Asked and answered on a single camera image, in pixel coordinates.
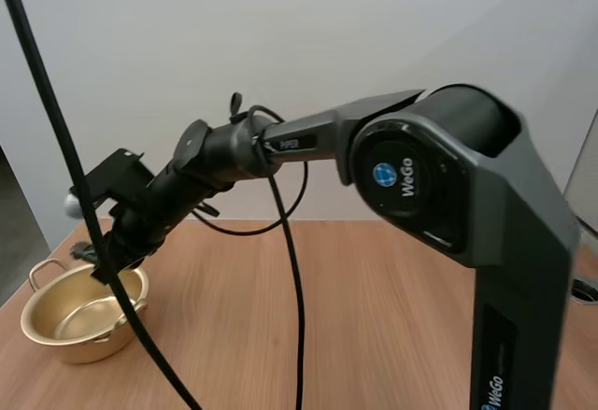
blue circular logo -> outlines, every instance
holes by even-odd
[[[383,188],[389,188],[396,183],[396,170],[388,163],[379,163],[374,167],[374,180]]]

table surface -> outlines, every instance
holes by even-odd
[[[292,229],[306,301],[304,408],[468,408],[474,272],[383,222]],[[76,230],[53,256],[66,260],[85,235]],[[149,333],[206,410],[293,409],[297,316],[281,230],[231,237],[185,221],[144,268]],[[596,260],[577,268],[598,276]],[[25,285],[0,308],[0,407],[185,408],[136,340],[89,365],[30,342],[20,315],[31,295]],[[554,408],[598,408],[598,306],[569,307]]]

pot handle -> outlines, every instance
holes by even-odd
[[[143,308],[145,308],[148,305],[148,302],[143,299],[140,298],[134,305],[133,305],[133,309],[136,312],[140,312]],[[117,321],[116,323],[114,323],[114,326],[112,327],[112,330],[106,334],[105,336],[102,336],[101,338],[95,338],[93,339],[94,343],[105,343],[108,340],[110,340],[110,337],[112,336],[112,334],[119,328],[121,328],[122,326],[124,326],[127,323],[127,317],[125,315],[122,315]]]
[[[56,265],[58,265],[60,268],[62,268],[66,272],[68,272],[68,270],[69,270],[68,266],[64,262],[59,261],[56,258],[46,259],[46,260],[36,264],[29,272],[29,285],[31,286],[31,288],[34,291],[38,291],[40,289],[40,287],[36,281],[36,273],[39,270],[41,270],[42,268],[46,267],[49,263],[55,263]]]

black cable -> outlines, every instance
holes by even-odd
[[[233,99],[238,102],[240,99],[238,97],[235,97],[235,95],[233,95]],[[249,118],[250,116],[253,116],[253,114],[255,114],[257,111],[261,111],[264,114],[267,114],[268,116],[270,116],[272,119],[276,120],[279,123],[284,122],[284,119],[281,118],[277,113],[275,113],[274,111],[272,111],[269,108],[266,108],[265,106],[261,106],[261,105],[254,105],[252,106],[249,111],[247,111],[247,113],[243,113],[245,114],[245,119]],[[307,163],[303,163],[303,183],[301,184],[301,190],[299,190],[299,194],[297,195],[297,198],[295,199],[294,203],[292,204],[292,206],[289,208],[288,211],[285,212],[285,217],[288,218],[291,216],[291,214],[295,211],[295,209],[297,208],[297,206],[299,206],[299,204],[301,203],[301,201],[303,200],[303,196],[306,193],[306,189],[307,189],[307,180],[309,177],[309,167],[307,165]],[[234,231],[234,230],[227,230],[226,228],[222,228],[221,226],[218,226],[214,223],[212,223],[211,221],[209,221],[208,219],[206,219],[204,216],[202,216],[201,214],[199,214],[197,211],[192,211],[191,212],[198,220],[200,220],[202,223],[204,223],[205,225],[207,225],[209,228],[211,228],[214,231],[218,231],[219,233],[224,233],[224,234],[228,234],[228,235],[259,235],[259,234],[264,234],[267,233],[268,231],[274,230],[275,228],[277,228],[281,223],[282,223],[282,219],[278,219],[277,221],[275,221],[274,223],[271,223],[270,225],[264,227],[264,228],[260,228],[259,230],[251,230],[251,231]]]
[[[594,238],[596,240],[598,240],[598,231],[596,231],[595,229],[593,229],[590,224],[582,219],[580,216],[576,216],[577,217],[577,221],[579,221],[579,224],[581,225],[581,227],[586,230],[588,233],[590,233],[591,235],[594,236]]]
[[[266,114],[270,114],[271,116],[276,115],[273,111],[270,111],[263,106],[252,106],[248,112],[249,126],[252,134],[257,134],[253,125],[253,115],[256,111],[262,111]],[[292,241],[291,227],[289,226],[289,221],[284,211],[282,196],[278,190],[278,184],[274,178],[274,173],[272,172],[270,163],[266,159],[263,152],[260,137],[256,137],[257,139],[254,147],[258,157],[260,158],[260,162],[263,165],[263,169],[266,172],[268,182],[270,183],[270,188],[272,189],[272,194],[274,195],[274,200],[277,204],[280,220],[282,221],[282,230],[284,231],[285,239],[287,241],[289,258],[291,259],[292,279],[295,286],[295,295],[297,297],[297,319],[299,323],[299,333],[297,337],[297,391],[295,396],[295,410],[301,410],[303,404],[303,357],[306,342],[306,308],[303,300],[303,287],[301,285],[301,275],[299,272],[299,264],[297,262],[297,254],[295,253],[295,246],[294,242]]]
[[[303,183],[301,184],[301,190],[299,190],[299,193],[297,194],[297,198],[295,199],[295,201],[292,204],[292,206],[285,213],[285,216],[287,218],[292,215],[292,213],[295,211],[295,209],[297,208],[297,206],[299,206],[299,204],[301,203],[301,200],[303,200],[303,196],[306,194],[308,176],[309,176],[309,170],[308,170],[308,167],[307,167],[307,163],[303,163]],[[218,226],[218,225],[212,223],[210,220],[206,219],[204,216],[202,216],[196,210],[195,211],[191,211],[191,213],[198,220],[200,220],[202,223],[204,223],[205,225],[207,225],[208,227],[210,227],[212,230],[218,231],[219,233],[228,234],[228,235],[259,235],[259,234],[264,234],[264,233],[267,233],[270,230],[274,230],[275,228],[277,228],[278,226],[280,226],[280,224],[282,223],[282,219],[278,219],[274,223],[271,223],[271,224],[269,224],[268,226],[266,226],[264,228],[260,228],[259,230],[234,231],[234,230],[227,230],[226,228],[222,228],[221,226]]]
[[[175,388],[179,396],[185,403],[193,410],[201,410],[199,403],[195,401],[190,392],[185,388],[183,383],[177,377],[177,374],[168,364],[160,349],[153,343],[143,323],[139,319],[136,311],[129,300],[129,297],[119,280],[117,269],[112,260],[106,254],[106,247],[104,245],[104,237],[100,224],[95,215],[93,201],[90,194],[89,186],[83,173],[83,168],[79,161],[75,144],[64,121],[63,113],[58,105],[54,90],[51,87],[46,67],[39,53],[27,14],[25,13],[22,0],[5,0],[7,3],[8,12],[12,19],[13,25],[17,32],[19,41],[21,42],[22,51],[27,59],[29,69],[37,87],[37,91],[41,101],[46,108],[48,119],[52,129],[56,134],[56,139],[64,156],[64,161],[68,167],[69,174],[73,180],[73,186],[77,192],[83,217],[87,224],[90,238],[95,246],[99,266],[102,274],[107,279],[107,282],[114,292],[114,296],[121,305],[122,312],[127,317],[131,328],[135,335],[146,349],[148,354],[154,360],[158,368],[162,371],[164,376],[168,379],[170,384]]]

wego logo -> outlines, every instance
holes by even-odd
[[[403,165],[401,166],[401,175],[403,181],[401,181],[401,196],[412,197],[415,193],[415,178],[413,177],[413,160],[411,158],[404,158]]]

